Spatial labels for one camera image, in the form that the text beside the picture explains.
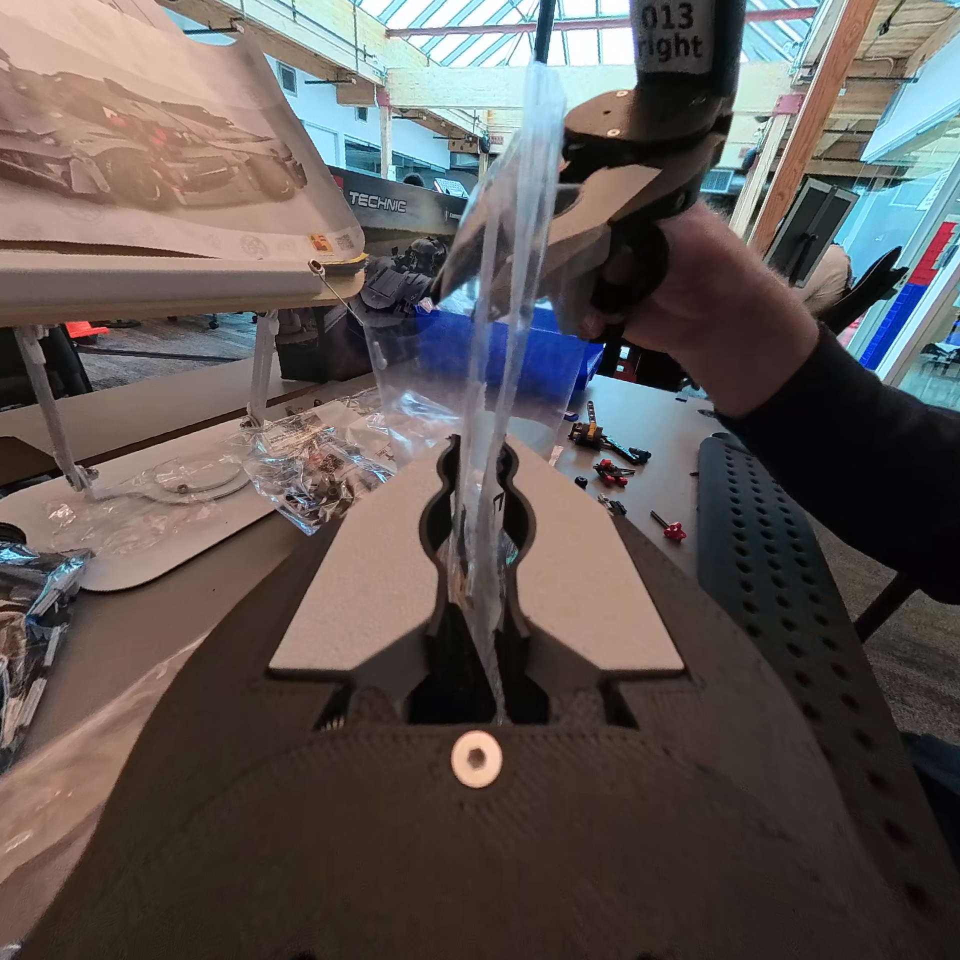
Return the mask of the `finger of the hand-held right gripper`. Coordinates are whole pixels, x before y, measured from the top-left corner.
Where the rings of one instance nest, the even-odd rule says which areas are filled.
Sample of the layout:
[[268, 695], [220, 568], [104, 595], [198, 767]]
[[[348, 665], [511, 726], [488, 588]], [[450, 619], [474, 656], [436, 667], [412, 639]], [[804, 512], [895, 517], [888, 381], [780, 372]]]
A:
[[661, 173], [649, 166], [606, 167], [558, 189], [560, 195], [574, 190], [550, 223], [547, 245], [547, 299], [560, 333], [578, 334], [611, 254], [614, 223], [641, 209], [639, 198]]
[[505, 305], [517, 258], [521, 284], [540, 272], [552, 222], [578, 198], [578, 186], [560, 180], [562, 149], [561, 133], [521, 133], [493, 163], [434, 280], [435, 304], [469, 293]]

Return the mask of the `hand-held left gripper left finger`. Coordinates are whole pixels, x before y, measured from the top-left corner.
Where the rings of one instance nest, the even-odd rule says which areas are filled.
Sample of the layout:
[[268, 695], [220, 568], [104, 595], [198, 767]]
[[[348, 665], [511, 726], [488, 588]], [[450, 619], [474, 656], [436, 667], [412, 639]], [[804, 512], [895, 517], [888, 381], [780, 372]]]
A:
[[269, 674], [373, 688], [404, 704], [460, 695], [460, 612], [439, 552], [460, 437], [429, 447], [346, 512], [271, 655]]

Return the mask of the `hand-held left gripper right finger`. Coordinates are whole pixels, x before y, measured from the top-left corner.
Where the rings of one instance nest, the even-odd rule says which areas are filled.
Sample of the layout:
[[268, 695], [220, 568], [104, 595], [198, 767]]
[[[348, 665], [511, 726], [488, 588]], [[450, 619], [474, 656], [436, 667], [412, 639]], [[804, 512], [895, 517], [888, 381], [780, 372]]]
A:
[[610, 515], [517, 438], [501, 452], [501, 686], [511, 722], [582, 690], [673, 679], [685, 663]]

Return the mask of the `wide clear lego bag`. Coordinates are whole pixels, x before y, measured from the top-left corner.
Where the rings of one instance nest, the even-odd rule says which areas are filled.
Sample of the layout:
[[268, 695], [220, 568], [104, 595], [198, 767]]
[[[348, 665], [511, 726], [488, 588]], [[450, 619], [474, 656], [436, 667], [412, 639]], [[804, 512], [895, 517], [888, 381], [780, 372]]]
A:
[[[566, 99], [551, 69], [542, 63], [529, 66], [521, 91], [520, 126], [504, 154], [520, 134], [563, 134]], [[440, 375], [421, 364], [409, 345], [414, 318], [365, 324], [380, 409], [397, 468], [451, 435], [460, 437], [457, 478], [450, 496], [451, 532], [438, 552], [449, 603], [460, 613], [460, 695], [456, 702], [446, 703], [427, 695], [430, 706], [437, 706], [442, 716], [456, 723], [460, 715], [481, 722], [507, 720], [496, 635], [503, 613], [502, 575], [509, 554], [517, 548], [502, 531], [503, 492], [498, 473], [503, 445], [512, 434], [534, 452], [551, 453], [570, 400], [518, 394], [535, 305], [544, 299], [546, 248], [536, 263], [539, 273], [523, 284], [521, 258], [516, 258], [513, 287], [505, 304], [492, 303], [488, 294], [475, 297], [470, 293], [455, 294], [437, 304], [433, 286], [427, 295], [431, 309], [418, 306], [472, 318], [466, 378]]]

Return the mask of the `blue plastic storage bin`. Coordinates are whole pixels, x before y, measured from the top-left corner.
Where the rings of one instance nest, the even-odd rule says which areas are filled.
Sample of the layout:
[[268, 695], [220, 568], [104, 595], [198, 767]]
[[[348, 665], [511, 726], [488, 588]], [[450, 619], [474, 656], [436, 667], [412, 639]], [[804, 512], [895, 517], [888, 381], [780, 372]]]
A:
[[[417, 307], [409, 346], [428, 372], [466, 378], [470, 366], [474, 321], [471, 316]], [[563, 334], [548, 300], [538, 301], [526, 343], [517, 393], [567, 402], [584, 390], [596, 374], [603, 346]]]

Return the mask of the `yellow black lego assembly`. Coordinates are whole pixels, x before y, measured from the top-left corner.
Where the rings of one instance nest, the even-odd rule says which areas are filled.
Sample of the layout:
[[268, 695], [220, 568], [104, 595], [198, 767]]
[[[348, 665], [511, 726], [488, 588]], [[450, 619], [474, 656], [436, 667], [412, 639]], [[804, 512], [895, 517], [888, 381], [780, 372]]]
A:
[[594, 402], [585, 404], [586, 420], [572, 422], [568, 438], [575, 446], [591, 450], [605, 450], [616, 453], [633, 466], [646, 466], [652, 454], [649, 451], [620, 444], [608, 436], [596, 420]]

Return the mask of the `black lego set box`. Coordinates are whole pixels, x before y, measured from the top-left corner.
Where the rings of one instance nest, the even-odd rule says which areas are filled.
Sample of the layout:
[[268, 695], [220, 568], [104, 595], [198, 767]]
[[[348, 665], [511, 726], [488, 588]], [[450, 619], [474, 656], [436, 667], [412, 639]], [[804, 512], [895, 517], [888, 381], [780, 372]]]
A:
[[414, 318], [445, 264], [468, 198], [456, 180], [441, 178], [437, 185], [452, 191], [437, 191], [417, 174], [394, 182], [332, 173], [364, 233], [363, 287], [330, 306], [280, 311], [274, 337], [282, 378], [318, 384], [371, 371], [363, 320]]

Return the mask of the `pile of lego part bags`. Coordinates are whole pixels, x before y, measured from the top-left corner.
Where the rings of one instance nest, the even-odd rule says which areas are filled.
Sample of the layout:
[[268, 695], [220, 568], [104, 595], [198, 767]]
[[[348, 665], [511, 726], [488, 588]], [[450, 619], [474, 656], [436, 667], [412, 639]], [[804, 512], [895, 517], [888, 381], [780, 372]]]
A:
[[[41, 544], [90, 549], [81, 580], [87, 599], [132, 598], [275, 511], [303, 533], [316, 532], [395, 473], [390, 442], [365, 393], [311, 410], [217, 427], [196, 450], [133, 473], [108, 467], [109, 496], [44, 494]], [[150, 669], [77, 725], [16, 762], [1, 779], [2, 958], [22, 941], [76, 864], [147, 718], [206, 638], [160, 659], [147, 635], [177, 639], [173, 615], [187, 606], [176, 591], [151, 602], [120, 631], [123, 652], [146, 653]]]

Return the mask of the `person's right hand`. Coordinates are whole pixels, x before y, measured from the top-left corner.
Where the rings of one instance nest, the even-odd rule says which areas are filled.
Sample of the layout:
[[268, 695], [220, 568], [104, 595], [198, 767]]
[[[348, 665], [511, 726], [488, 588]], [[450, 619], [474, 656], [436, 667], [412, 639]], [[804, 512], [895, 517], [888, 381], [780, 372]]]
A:
[[706, 391], [718, 414], [741, 419], [769, 401], [815, 351], [820, 329], [795, 291], [701, 202], [658, 225], [667, 270], [626, 312], [591, 307], [578, 329], [668, 354]]

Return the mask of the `black perforated office chair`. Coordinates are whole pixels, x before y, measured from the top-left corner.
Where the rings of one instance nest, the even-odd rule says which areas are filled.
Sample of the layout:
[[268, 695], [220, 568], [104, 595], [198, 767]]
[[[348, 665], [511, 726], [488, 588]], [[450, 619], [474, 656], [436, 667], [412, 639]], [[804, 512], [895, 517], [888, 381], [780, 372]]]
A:
[[958, 874], [804, 511], [726, 435], [697, 465], [697, 576], [772, 667], [930, 958], [958, 958]]

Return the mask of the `black panel on pole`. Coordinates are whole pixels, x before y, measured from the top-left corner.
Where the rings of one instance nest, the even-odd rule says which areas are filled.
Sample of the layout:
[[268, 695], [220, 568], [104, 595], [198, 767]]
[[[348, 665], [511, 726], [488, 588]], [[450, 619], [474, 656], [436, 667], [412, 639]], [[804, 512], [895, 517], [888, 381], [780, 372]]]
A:
[[810, 177], [780, 223], [764, 262], [790, 287], [805, 287], [857, 202], [856, 192]]

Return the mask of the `grey car instruction booklet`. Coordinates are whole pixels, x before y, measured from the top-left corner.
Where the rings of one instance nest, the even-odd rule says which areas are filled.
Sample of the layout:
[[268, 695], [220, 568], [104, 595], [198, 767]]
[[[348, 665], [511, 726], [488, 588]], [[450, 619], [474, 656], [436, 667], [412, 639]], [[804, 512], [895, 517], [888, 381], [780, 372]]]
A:
[[155, 2], [2, 2], [8, 244], [346, 263], [362, 228], [257, 42]]

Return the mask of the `stack of red blue bins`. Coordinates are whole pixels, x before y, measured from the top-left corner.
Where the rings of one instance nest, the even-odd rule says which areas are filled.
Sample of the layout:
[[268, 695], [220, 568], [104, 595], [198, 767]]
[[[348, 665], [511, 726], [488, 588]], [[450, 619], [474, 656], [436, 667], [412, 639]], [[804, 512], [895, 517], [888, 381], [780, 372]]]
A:
[[870, 342], [864, 347], [859, 358], [861, 366], [874, 371], [881, 364], [939, 271], [946, 267], [958, 245], [958, 236], [958, 222], [943, 221], [938, 227]]

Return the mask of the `wooden book stand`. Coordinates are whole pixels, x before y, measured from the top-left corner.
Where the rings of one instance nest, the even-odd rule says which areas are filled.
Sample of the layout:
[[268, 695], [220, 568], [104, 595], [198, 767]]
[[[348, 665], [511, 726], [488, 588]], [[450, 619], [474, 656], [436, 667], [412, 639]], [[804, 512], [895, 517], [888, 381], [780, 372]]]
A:
[[[75, 461], [45, 371], [41, 339], [59, 323], [148, 318], [165, 314], [327, 306], [359, 291], [363, 269], [327, 272], [318, 254], [300, 261], [231, 261], [182, 256], [133, 256], [2, 251], [2, 327], [12, 329], [62, 479], [60, 503], [81, 509], [122, 496], [123, 482], [178, 459], [213, 453], [236, 433], [239, 419], [210, 426], [107, 461], [98, 469]], [[274, 507], [242, 467], [218, 489], [202, 490], [198, 507], [211, 514], [126, 555], [91, 558], [79, 585], [94, 594], [144, 586], [269, 516]]]

